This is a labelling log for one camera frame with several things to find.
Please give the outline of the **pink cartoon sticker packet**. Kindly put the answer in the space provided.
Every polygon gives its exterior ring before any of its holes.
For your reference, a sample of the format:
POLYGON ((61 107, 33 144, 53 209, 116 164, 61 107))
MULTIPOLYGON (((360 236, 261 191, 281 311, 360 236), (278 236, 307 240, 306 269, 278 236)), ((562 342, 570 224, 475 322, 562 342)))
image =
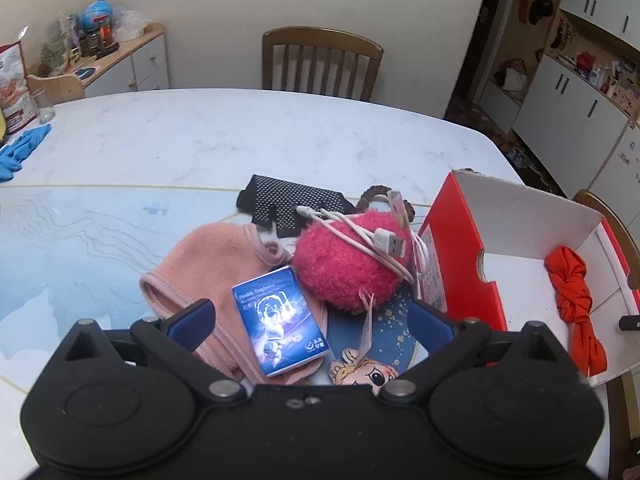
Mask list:
MULTIPOLYGON (((390 210, 403 228, 410 226, 408 202, 398 191, 386 193, 390 210)), ((442 281, 442 272, 437 259, 435 241, 428 226, 422 235, 411 231, 411 263, 409 270, 413 276, 413 297, 430 304, 439 312, 447 312, 447 303, 442 281)))

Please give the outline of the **red knotted cloth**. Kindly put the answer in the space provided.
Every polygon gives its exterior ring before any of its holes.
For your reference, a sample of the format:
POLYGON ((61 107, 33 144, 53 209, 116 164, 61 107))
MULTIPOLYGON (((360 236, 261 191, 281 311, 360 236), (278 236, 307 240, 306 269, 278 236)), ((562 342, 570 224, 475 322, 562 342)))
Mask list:
POLYGON ((570 329, 570 356, 586 377, 604 373, 608 358, 590 318, 593 300, 586 283, 585 261, 573 249, 559 246, 544 258, 544 267, 555 291, 559 316, 570 329))

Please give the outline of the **cartoon face plush keychain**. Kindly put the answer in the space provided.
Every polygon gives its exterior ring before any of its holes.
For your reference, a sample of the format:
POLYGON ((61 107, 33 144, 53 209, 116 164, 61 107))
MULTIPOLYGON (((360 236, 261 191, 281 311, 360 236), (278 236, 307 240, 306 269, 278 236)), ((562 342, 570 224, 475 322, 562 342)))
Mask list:
POLYGON ((360 356, 355 349, 345 349, 339 360, 332 361, 329 376, 337 386, 368 386, 374 394, 399 374, 392 366, 360 356))

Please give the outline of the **red white cardboard box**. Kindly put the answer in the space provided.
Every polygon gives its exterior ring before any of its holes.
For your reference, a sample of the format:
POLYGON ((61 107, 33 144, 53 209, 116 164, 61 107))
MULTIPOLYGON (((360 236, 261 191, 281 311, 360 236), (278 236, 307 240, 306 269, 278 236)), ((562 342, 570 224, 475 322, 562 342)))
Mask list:
POLYGON ((479 318, 494 330, 541 321, 567 346, 570 329, 556 308, 544 258, 559 246, 577 252, 601 220, 574 200, 457 170, 446 177, 419 235, 431 228, 446 315, 479 318))

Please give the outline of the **blue card pack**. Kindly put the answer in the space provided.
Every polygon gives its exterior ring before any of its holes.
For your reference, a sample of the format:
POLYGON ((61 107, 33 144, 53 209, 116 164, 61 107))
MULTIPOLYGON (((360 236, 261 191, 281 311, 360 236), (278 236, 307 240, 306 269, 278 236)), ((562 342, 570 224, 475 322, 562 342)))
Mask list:
POLYGON ((237 284, 232 295, 266 376, 297 370, 329 352, 290 266, 237 284))

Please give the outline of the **pink fuzzy plush ball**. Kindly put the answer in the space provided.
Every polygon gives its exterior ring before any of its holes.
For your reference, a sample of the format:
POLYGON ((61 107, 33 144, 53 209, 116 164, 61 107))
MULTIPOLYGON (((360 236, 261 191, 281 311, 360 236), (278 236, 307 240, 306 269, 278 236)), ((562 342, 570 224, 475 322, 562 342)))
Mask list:
POLYGON ((318 300, 335 309, 357 312, 364 298, 379 306, 396 292, 408 274, 411 234, 390 212, 368 210, 346 221, 314 220, 296 243, 291 266, 299 283, 318 300), (373 257, 373 235, 390 232, 404 246, 401 255, 387 254, 387 262, 373 257))

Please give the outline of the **black dotted glove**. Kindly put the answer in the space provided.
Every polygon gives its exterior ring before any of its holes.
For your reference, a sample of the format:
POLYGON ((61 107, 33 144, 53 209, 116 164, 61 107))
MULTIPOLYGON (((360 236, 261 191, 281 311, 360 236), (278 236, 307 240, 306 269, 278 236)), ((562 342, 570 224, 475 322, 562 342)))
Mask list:
POLYGON ((277 237, 298 237, 307 220, 298 212, 298 206, 319 211, 338 211, 354 214, 356 207, 345 196, 325 188, 299 184, 254 174, 246 188, 239 192, 236 208, 252 217, 256 226, 270 230, 276 225, 277 237))

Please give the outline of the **light wooden chair near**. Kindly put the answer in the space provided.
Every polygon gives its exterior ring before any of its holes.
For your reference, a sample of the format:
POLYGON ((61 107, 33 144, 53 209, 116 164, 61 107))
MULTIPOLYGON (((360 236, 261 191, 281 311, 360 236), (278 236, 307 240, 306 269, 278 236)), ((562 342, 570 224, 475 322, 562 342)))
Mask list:
POLYGON ((593 192, 580 190, 574 201, 597 211, 596 234, 577 249, 587 265, 593 299, 591 323, 608 358, 605 373, 589 379, 603 405, 605 425, 588 465, 605 479, 637 474, 639 408, 634 380, 639 376, 639 330, 622 330, 620 319, 639 316, 639 249, 617 214, 593 192))

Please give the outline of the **blue rubber glove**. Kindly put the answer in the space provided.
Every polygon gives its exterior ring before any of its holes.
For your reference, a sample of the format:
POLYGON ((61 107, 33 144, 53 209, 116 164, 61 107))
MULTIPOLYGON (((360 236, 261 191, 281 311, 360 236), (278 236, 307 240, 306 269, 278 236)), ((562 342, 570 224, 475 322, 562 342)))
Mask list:
POLYGON ((11 145, 5 145, 0 151, 0 181, 8 182, 22 169, 22 162, 29 158, 44 138, 49 134, 50 124, 25 131, 11 145))

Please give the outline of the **clear drinking glass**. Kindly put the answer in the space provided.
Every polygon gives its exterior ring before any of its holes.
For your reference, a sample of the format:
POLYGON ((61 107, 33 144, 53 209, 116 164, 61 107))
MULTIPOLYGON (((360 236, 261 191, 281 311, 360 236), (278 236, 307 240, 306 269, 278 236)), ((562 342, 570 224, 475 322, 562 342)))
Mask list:
POLYGON ((38 108, 38 118, 41 125, 45 125, 55 118, 55 109, 47 88, 38 88, 32 92, 32 99, 38 108))

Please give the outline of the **small wooden child chair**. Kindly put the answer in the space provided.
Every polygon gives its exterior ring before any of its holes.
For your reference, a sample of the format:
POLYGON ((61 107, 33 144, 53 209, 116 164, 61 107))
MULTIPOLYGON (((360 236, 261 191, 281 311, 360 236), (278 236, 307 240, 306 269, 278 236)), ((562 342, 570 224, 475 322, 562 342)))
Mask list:
POLYGON ((44 90, 54 105, 82 100, 86 97, 82 81, 75 74, 63 74, 47 78, 28 75, 27 83, 33 96, 40 90, 44 90))

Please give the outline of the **white sideboard cabinet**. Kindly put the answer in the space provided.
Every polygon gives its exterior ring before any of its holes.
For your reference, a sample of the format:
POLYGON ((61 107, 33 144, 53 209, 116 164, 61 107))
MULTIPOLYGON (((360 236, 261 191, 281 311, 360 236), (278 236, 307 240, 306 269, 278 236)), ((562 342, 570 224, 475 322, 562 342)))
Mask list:
POLYGON ((76 75, 81 70, 90 72, 80 78, 84 96, 169 89, 165 32, 164 24, 152 22, 140 37, 121 42, 114 53, 81 64, 74 70, 76 75))

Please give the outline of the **red white snack bag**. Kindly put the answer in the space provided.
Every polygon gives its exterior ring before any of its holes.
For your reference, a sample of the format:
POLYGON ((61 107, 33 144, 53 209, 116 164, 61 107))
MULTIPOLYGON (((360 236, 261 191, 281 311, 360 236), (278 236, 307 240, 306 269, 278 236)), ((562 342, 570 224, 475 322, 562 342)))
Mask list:
POLYGON ((29 90, 23 50, 19 41, 1 46, 1 111, 6 133, 18 133, 37 118, 38 112, 29 90))

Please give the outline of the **dark wooden chair far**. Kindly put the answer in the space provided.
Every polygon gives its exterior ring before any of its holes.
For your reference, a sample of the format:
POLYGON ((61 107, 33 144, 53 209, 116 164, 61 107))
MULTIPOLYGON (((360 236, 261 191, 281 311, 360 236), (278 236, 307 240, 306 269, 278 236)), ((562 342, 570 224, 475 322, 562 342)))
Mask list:
POLYGON ((262 35, 262 88, 369 102, 384 49, 342 30, 285 26, 262 35))

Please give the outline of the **white wall cabinet unit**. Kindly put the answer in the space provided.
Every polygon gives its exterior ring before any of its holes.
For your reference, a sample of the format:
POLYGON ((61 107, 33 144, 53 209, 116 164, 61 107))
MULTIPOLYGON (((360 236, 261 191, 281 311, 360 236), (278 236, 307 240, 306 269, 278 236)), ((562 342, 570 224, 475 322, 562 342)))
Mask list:
POLYGON ((639 0, 500 0, 476 102, 567 196, 590 188, 639 107, 639 0))

